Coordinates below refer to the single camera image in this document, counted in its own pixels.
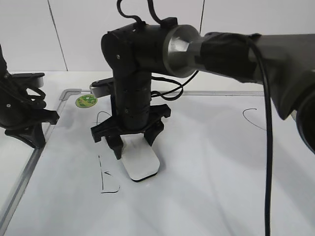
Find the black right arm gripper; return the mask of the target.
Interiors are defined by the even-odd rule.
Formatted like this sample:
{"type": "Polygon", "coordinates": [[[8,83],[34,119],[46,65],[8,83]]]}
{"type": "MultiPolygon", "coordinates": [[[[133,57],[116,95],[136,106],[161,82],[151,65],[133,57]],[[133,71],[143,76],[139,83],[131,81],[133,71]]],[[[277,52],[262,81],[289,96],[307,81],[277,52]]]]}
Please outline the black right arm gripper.
{"type": "Polygon", "coordinates": [[[114,94],[111,95],[112,116],[91,128],[97,143],[105,137],[116,159],[121,159],[123,141],[120,135],[144,133],[152,146],[156,137],[164,130],[162,117],[171,115],[166,105],[151,106],[151,72],[138,71],[129,75],[114,76],[114,94]]]}

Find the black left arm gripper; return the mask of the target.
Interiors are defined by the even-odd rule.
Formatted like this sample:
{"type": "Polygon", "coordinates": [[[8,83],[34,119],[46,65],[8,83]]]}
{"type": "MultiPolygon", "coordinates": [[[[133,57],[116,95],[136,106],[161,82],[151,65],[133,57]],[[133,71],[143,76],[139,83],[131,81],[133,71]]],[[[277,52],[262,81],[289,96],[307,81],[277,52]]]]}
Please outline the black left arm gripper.
{"type": "Polygon", "coordinates": [[[0,76],[0,126],[5,135],[18,139],[32,148],[46,144],[42,124],[56,124],[59,115],[46,110],[46,94],[34,86],[20,86],[11,74],[0,76]]]}

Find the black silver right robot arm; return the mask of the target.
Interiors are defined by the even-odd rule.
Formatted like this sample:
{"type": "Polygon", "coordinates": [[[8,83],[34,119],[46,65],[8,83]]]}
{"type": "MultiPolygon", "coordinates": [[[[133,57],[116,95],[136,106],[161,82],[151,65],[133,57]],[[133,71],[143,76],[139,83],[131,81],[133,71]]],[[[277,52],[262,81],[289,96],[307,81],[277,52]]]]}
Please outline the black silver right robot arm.
{"type": "Polygon", "coordinates": [[[91,129],[95,142],[105,137],[117,158],[122,135],[144,134],[152,144],[170,116],[167,105],[151,105],[153,74],[185,78],[204,71],[241,83],[263,83],[281,119],[296,112],[298,132],[315,148],[315,36],[243,35],[210,32],[165,19],[162,25],[133,23],[106,33],[103,56],[113,77],[93,83],[94,95],[111,97],[112,116],[91,129]]]}

